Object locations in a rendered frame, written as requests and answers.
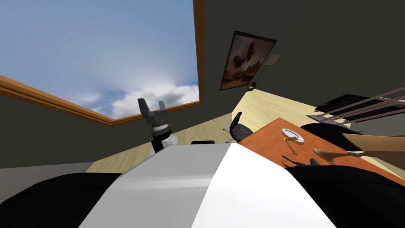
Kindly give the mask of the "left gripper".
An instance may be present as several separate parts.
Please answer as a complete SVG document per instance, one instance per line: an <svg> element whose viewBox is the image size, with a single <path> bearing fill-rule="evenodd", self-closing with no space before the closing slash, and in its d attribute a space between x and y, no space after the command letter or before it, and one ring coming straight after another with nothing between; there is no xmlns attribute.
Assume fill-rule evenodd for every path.
<svg viewBox="0 0 405 228"><path fill-rule="evenodd" d="M159 101L159 110L150 111L144 98L137 99L140 113L152 127L167 127L167 110L163 101Z"/></svg>

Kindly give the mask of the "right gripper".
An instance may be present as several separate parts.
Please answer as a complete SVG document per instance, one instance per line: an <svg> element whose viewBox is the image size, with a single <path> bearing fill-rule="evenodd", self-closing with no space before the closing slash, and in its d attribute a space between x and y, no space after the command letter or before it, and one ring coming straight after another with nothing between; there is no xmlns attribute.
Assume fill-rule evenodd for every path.
<svg viewBox="0 0 405 228"><path fill-rule="evenodd" d="M309 159L309 164L301 163L301 162L296 162L292 161L291 159L287 158L286 156L282 155L283 158L287 159L291 163L295 164L295 166L288 166L282 162L285 168L292 168L292 167L308 167L308 166L320 166L321 164L318 163L314 158Z"/></svg>

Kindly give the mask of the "white plate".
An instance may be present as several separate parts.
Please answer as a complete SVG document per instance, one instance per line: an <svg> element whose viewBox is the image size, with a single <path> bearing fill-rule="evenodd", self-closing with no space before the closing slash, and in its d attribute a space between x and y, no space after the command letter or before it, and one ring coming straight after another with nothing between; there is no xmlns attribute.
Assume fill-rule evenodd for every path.
<svg viewBox="0 0 405 228"><path fill-rule="evenodd" d="M291 141L295 141L295 142L298 142L298 143L304 143L305 142L304 138L301 135L299 135L298 133L296 133L296 132L294 132L294 131L292 131L290 129L283 128L282 133L285 136L285 138L293 137L294 140L291 140Z"/></svg>

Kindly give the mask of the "brown wooden ladle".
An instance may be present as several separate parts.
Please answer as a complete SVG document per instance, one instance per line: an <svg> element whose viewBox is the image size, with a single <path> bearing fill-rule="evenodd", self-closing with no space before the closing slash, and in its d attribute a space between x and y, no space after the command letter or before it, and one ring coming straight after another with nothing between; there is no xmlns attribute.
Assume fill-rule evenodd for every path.
<svg viewBox="0 0 405 228"><path fill-rule="evenodd" d="M347 152L347 153L336 153L336 152L328 152L324 150L319 150L317 148L312 149L319 157L322 159L328 161L328 162L334 162L334 159L340 158L340 157L347 157L347 156L352 156L356 158L361 158L361 155L355 152Z"/></svg>

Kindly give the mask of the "orange wooden table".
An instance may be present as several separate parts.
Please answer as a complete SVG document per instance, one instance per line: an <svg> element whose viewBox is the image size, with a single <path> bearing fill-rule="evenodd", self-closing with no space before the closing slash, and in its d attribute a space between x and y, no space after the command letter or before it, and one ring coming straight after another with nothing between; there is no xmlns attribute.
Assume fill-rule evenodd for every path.
<svg viewBox="0 0 405 228"><path fill-rule="evenodd" d="M282 133L283 128L290 129L301 135L304 138L304 143L284 141L286 136ZM313 151L314 148L334 153L347 153L347 151L282 118L270 122L265 127L244 138L239 144L280 166L283 166L283 163L292 164L283 156L301 163L306 163L309 159L314 158L322 165L346 165L372 171L405 186L405 180L402 178L361 158L345 156L335 158L333 162L322 159Z"/></svg>

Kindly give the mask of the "black office chair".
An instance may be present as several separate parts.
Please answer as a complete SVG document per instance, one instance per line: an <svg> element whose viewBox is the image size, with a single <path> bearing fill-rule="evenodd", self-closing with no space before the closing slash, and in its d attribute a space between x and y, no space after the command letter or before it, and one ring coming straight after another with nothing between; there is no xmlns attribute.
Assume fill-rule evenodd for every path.
<svg viewBox="0 0 405 228"><path fill-rule="evenodd" d="M231 135L231 138L228 141L226 141L225 143L230 143L232 140L234 140L235 142L238 143L238 142L242 141L244 138L246 138L249 135L254 133L248 127L238 123L241 115L242 115L242 112L238 112L238 114L233 119L228 130L222 129L223 131L226 131L226 132L230 133L230 135Z"/></svg>

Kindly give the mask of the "wooden framed window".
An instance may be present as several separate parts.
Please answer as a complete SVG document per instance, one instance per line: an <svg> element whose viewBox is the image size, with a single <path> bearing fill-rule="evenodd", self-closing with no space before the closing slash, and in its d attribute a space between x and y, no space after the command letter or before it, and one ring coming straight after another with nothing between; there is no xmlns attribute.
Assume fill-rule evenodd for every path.
<svg viewBox="0 0 405 228"><path fill-rule="evenodd" d="M0 96L117 126L203 103L204 0L0 0Z"/></svg>

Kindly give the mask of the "tan wooden board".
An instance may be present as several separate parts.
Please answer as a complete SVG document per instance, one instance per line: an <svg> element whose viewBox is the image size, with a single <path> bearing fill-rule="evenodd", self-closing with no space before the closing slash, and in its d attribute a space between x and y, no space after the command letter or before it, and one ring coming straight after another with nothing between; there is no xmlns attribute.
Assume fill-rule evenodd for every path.
<svg viewBox="0 0 405 228"><path fill-rule="evenodd" d="M360 149L360 156L374 157L405 171L405 137L347 133L343 136Z"/></svg>

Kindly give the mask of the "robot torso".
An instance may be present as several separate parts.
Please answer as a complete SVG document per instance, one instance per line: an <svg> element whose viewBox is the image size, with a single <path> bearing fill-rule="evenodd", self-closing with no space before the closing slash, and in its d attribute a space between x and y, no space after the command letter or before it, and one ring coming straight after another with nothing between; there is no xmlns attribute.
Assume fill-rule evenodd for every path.
<svg viewBox="0 0 405 228"><path fill-rule="evenodd" d="M336 228L286 169L236 143L172 145L120 175L79 228Z"/></svg>

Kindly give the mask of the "black framed brown picture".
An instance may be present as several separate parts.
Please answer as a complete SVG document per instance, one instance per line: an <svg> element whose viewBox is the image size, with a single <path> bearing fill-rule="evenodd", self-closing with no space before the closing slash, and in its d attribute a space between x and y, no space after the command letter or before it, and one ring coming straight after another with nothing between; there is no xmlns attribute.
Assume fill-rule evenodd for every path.
<svg viewBox="0 0 405 228"><path fill-rule="evenodd" d="M234 31L220 91L248 86L277 40Z"/></svg>

